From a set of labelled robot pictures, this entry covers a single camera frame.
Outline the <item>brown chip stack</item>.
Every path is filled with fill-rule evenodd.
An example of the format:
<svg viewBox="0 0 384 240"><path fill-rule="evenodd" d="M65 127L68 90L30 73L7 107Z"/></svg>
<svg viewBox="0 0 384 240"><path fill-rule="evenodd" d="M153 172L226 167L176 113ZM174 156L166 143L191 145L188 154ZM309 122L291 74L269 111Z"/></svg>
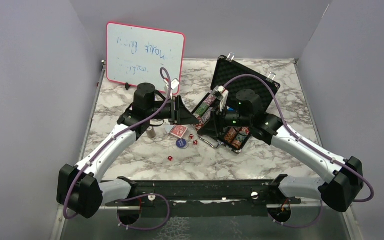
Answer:
<svg viewBox="0 0 384 240"><path fill-rule="evenodd" d="M155 129L153 127L149 127L146 130L146 134L147 134L148 138L150 138L150 139L153 139L156 137L156 132L155 132Z"/></svg>

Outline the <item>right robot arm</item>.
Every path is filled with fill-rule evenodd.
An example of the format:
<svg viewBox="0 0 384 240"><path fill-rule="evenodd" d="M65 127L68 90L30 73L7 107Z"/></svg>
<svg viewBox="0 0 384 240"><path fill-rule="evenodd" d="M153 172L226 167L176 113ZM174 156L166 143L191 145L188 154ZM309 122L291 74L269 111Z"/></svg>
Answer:
<svg viewBox="0 0 384 240"><path fill-rule="evenodd" d="M267 113L260 96L251 89L236 94L237 105L228 110L229 92L220 87L214 89L194 111L203 122L199 135L221 138L232 149L240 149L248 134L269 146L278 148L296 158L317 177L279 176L268 190L269 199L280 204L287 198L304 197L321 200L331 209L344 213L356 199L365 183L360 159L329 152L303 137L284 121Z"/></svg>

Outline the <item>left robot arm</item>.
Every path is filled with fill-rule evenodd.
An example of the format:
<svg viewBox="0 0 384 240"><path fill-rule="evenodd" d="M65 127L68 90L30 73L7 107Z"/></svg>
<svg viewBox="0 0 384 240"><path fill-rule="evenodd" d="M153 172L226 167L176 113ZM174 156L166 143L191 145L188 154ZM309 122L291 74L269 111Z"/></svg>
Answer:
<svg viewBox="0 0 384 240"><path fill-rule="evenodd" d="M83 160L60 169L56 198L63 205L66 219L77 215L91 218L100 206L118 200L127 206L135 203L137 191L129 180L102 182L102 179L121 153L147 131L151 120L168 120L172 125L199 123L180 96L157 101L156 92L151 83L139 84L131 106L119 117L108 137Z"/></svg>

